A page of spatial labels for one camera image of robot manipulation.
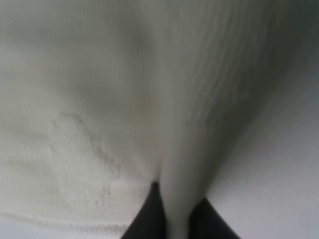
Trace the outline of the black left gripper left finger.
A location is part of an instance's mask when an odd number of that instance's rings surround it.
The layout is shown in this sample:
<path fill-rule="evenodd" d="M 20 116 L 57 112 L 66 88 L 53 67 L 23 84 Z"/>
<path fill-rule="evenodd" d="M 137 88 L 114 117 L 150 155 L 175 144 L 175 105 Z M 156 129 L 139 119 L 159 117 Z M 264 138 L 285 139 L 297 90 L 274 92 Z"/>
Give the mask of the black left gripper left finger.
<path fill-rule="evenodd" d="M 121 239 L 164 239 L 166 220 L 159 183 L 153 182 L 147 198 Z"/>

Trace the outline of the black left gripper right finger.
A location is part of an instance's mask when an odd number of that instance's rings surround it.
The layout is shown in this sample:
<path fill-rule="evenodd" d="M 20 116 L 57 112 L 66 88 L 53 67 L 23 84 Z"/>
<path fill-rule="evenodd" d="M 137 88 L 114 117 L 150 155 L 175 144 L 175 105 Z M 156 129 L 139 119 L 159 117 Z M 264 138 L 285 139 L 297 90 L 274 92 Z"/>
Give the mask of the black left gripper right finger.
<path fill-rule="evenodd" d="M 190 216 L 190 239 L 240 239 L 226 224 L 207 198 L 203 198 Z"/>

